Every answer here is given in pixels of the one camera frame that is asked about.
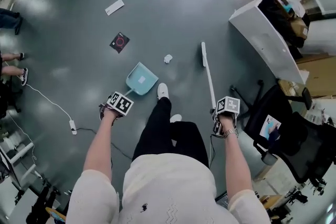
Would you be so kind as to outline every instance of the white cable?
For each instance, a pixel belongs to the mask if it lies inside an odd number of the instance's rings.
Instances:
[[[12,115],[10,114],[10,112],[8,112],[8,115],[10,116],[10,118],[12,119],[12,121],[14,121],[14,119],[13,119],[13,117],[12,117]],[[35,163],[35,161],[37,161],[37,158],[36,158],[36,156],[34,155],[34,148],[35,148],[35,145],[34,145],[34,142],[33,142],[33,140],[31,140],[30,139],[30,137],[29,137],[29,135],[28,134],[26,134],[23,130],[22,130],[22,128],[16,123],[16,121],[14,121],[14,123],[15,123],[15,125],[21,130],[21,132],[23,132],[25,135],[27,135],[27,137],[28,137],[28,139],[31,141],[31,143],[33,144],[33,150],[31,151],[32,153],[32,160],[33,160],[33,163],[36,165],[36,163]]]
[[[63,108],[61,108],[58,104],[56,104],[56,103],[53,103],[52,101],[50,101],[50,99],[49,98],[47,98],[45,95],[43,95],[39,90],[36,90],[36,89],[34,89],[32,86],[30,86],[29,84],[26,84],[28,87],[30,87],[32,90],[34,90],[34,91],[37,91],[39,94],[41,94],[45,99],[47,99],[50,103],[52,103],[53,105],[55,105],[55,106],[58,106],[65,114],[67,114],[68,115],[68,117],[69,117],[69,119],[72,121],[72,118],[70,117],[70,115],[63,109]]]
[[[54,103],[54,102],[52,102],[49,98],[47,98],[45,95],[43,95],[39,90],[36,90],[36,89],[34,89],[32,86],[30,86],[29,84],[26,84],[28,87],[30,87],[32,90],[34,90],[34,91],[37,91],[39,94],[41,94],[45,99],[47,99],[51,104],[53,104],[53,105],[55,105],[55,106],[57,106],[57,107],[59,107],[68,117],[69,117],[69,119],[72,121],[72,118],[70,117],[70,115],[63,109],[63,108],[61,108],[58,104],[56,104],[56,103]],[[29,140],[32,142],[32,144],[33,144],[33,150],[31,151],[32,153],[32,160],[33,160],[33,163],[36,165],[36,163],[35,163],[35,161],[37,160],[37,158],[36,158],[36,156],[34,155],[34,148],[35,148],[35,144],[34,144],[34,142],[33,142],[33,140],[31,140],[30,139],[30,137],[29,137],[29,135],[28,134],[26,134],[23,130],[22,130],[22,128],[19,126],[19,125],[17,125],[17,123],[14,121],[14,123],[15,123],[15,125],[25,134],[25,135],[27,135],[27,137],[29,138]]]

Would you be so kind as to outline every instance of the hand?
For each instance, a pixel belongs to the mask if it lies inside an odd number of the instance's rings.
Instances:
[[[233,118],[230,112],[224,112],[223,114],[218,115],[218,119],[222,125],[223,132],[234,129]]]
[[[112,122],[118,117],[118,113],[115,110],[104,109],[103,119],[109,119]]]

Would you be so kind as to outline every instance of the white card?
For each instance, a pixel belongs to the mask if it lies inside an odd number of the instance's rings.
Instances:
[[[107,9],[105,9],[107,15],[111,15],[114,13],[117,9],[121,8],[124,4],[122,0],[118,0],[114,2],[111,6],[109,6]]]

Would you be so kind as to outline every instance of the shoe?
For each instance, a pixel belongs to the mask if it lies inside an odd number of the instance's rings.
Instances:
[[[23,70],[24,70],[24,73],[22,76],[20,76],[22,86],[27,84],[27,79],[28,79],[28,68],[24,68]]]
[[[170,118],[170,123],[174,123],[177,121],[182,121],[182,116],[180,114],[175,114]]]
[[[61,193],[59,192],[59,190],[55,187],[55,186],[53,186],[52,187],[53,189],[53,192],[55,192],[56,193],[56,195],[61,195]]]
[[[19,61],[22,61],[23,59],[25,59],[25,53],[24,52],[20,52]]]
[[[23,18],[20,17],[19,20],[20,20],[20,21],[19,21],[19,24],[18,24],[18,26],[15,28],[15,34],[16,34],[16,35],[18,35],[19,32],[20,32],[20,28],[21,28],[21,24],[22,24]]]
[[[167,97],[169,99],[169,95],[168,95],[168,87],[166,84],[164,83],[160,83],[159,86],[158,86],[158,95],[157,95],[157,98],[158,99],[161,99],[162,97]]]

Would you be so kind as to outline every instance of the white sneaker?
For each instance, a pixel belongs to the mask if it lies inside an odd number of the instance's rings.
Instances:
[[[167,97],[169,99],[168,87],[166,84],[160,83],[157,90],[157,98],[161,99],[162,97]]]
[[[182,116],[180,114],[175,114],[170,118],[170,123],[174,123],[177,121],[182,121]]]

